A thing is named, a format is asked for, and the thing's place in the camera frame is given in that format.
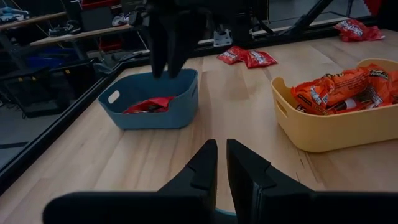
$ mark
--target reese's candy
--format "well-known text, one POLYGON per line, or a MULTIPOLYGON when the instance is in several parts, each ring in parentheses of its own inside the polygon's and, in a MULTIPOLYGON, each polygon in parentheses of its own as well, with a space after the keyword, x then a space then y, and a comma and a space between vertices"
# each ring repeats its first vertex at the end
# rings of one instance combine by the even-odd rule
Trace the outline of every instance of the reese's candy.
POLYGON ((304 107, 303 105, 297 105, 296 110, 301 111, 303 113, 307 112, 306 107, 304 107))
POLYGON ((375 64, 370 64, 366 69, 369 70, 369 86, 367 91, 373 101, 373 105, 368 108, 391 104, 392 82, 390 75, 383 68, 375 64))
POLYGON ((297 102, 303 105, 310 114, 328 115, 326 104, 328 102, 328 87, 320 79, 305 82, 291 90, 297 102))
POLYGON ((246 64, 247 68, 260 68, 277 63, 268 53, 257 50, 250 50, 240 60, 246 64))
POLYGON ((339 74, 326 74, 312 82, 291 89, 293 97, 312 114, 335 114, 328 108, 363 92, 369 84, 365 68, 344 70, 339 74))
POLYGON ((389 72, 390 74, 390 79, 391 79, 391 98, 392 98, 392 103, 397 104, 398 103, 398 70, 389 72))
POLYGON ((232 65, 239 61, 239 59, 247 53, 247 50, 244 50, 240 47, 234 46, 228 49, 226 52, 217 56, 218 59, 227 63, 228 65, 232 65))
POLYGON ((366 109, 367 106, 372 104, 370 95, 363 91, 362 93, 339 102, 328 108, 328 114, 341 114, 366 109))

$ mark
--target red candy wrapper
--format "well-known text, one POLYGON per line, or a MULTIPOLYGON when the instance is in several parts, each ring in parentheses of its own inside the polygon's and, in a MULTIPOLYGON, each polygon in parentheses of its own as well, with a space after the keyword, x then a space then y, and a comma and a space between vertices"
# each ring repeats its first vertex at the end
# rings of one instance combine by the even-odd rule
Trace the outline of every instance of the red candy wrapper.
POLYGON ((340 30, 340 38, 344 42, 381 40, 384 36, 377 26, 366 27, 362 22, 355 19, 348 19, 335 25, 335 29, 340 30))
POLYGON ((134 113, 160 113, 169 110, 169 103, 175 96, 157 97, 144 100, 130 106, 127 110, 123 111, 124 114, 134 113))
POLYGON ((227 63, 228 65, 232 65, 239 61, 239 59, 246 54, 246 50, 234 46, 228 49, 226 52, 217 56, 218 59, 222 60, 223 62, 227 63))
POLYGON ((268 53, 257 50, 250 50, 241 58, 241 61, 246 64, 247 68, 260 68, 278 63, 268 53))
POLYGON ((384 36, 378 26, 368 27, 368 33, 366 34, 366 40, 381 40, 384 39, 384 36))

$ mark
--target blue bin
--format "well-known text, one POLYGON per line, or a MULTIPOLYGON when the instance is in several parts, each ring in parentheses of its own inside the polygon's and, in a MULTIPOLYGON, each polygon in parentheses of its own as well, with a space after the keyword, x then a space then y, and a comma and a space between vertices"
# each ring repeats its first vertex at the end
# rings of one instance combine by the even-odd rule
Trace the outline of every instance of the blue bin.
POLYGON ((121 129, 181 128, 192 122, 198 109, 198 72, 183 69, 173 79, 167 72, 159 79, 152 73, 130 75, 111 85, 98 101, 121 129), (176 96, 166 112, 123 114, 131 105, 162 96, 176 96))

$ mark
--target orange candy wrapper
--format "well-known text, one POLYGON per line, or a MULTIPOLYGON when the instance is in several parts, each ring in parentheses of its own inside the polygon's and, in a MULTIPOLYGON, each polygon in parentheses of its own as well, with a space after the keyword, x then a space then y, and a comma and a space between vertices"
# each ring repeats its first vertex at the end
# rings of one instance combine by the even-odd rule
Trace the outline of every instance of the orange candy wrapper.
POLYGON ((398 102, 398 71, 390 75, 372 64, 336 75, 326 74, 312 82, 293 87, 291 93, 300 104, 298 110, 317 115, 391 105, 394 99, 392 93, 395 93, 398 102))
POLYGON ((369 84, 368 76, 368 71, 363 68, 345 70, 293 87, 291 92, 309 113, 327 115, 332 113, 327 111, 328 107, 364 91, 369 84))

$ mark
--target basket handle hole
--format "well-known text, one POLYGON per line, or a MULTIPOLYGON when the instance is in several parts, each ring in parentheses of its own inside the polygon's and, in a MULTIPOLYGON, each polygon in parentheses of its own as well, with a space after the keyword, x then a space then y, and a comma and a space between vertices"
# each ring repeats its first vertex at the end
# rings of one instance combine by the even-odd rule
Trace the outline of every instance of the basket handle hole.
POLYGON ((114 103, 120 96, 119 91, 114 91, 109 97, 108 97, 108 102, 109 103, 114 103))
POLYGON ((276 101, 276 105, 278 106, 279 110, 285 115, 287 118, 287 111, 286 109, 282 106, 282 104, 279 101, 276 101))

